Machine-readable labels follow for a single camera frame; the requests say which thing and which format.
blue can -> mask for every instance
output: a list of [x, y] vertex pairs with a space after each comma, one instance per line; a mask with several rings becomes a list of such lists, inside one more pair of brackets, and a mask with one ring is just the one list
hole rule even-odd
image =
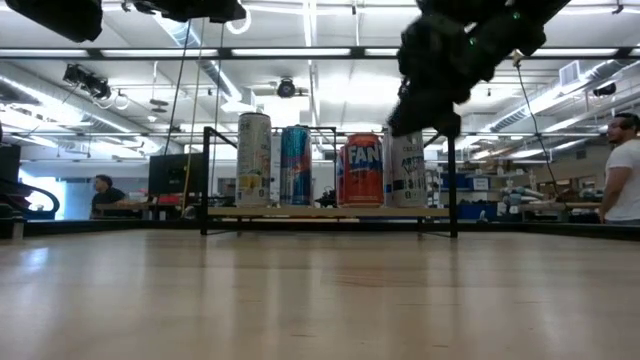
[[280, 205], [311, 206], [311, 134], [306, 126], [282, 131]]

air vent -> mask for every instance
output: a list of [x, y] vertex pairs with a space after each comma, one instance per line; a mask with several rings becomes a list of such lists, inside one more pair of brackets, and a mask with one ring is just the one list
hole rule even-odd
[[573, 85], [580, 81], [580, 62], [574, 61], [560, 69], [560, 86]]

white t-shirt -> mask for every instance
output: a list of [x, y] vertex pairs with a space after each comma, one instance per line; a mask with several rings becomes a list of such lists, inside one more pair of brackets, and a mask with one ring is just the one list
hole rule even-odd
[[611, 168], [631, 169], [631, 177], [622, 188], [618, 202], [609, 210], [609, 221], [640, 219], [640, 140], [630, 140], [611, 152], [607, 161], [607, 180]]

black robotic arm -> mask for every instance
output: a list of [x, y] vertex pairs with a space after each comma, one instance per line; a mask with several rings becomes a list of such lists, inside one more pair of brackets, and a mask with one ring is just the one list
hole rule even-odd
[[532, 55], [545, 42], [544, 25], [569, 0], [417, 0], [422, 15], [402, 34], [398, 64], [404, 80], [389, 117], [393, 136], [433, 127], [460, 134], [454, 104], [514, 50]]

fanta logo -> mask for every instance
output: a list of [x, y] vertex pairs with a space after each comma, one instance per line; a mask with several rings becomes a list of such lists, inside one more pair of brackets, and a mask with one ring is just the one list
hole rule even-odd
[[350, 146], [348, 148], [350, 170], [382, 169], [380, 146]]

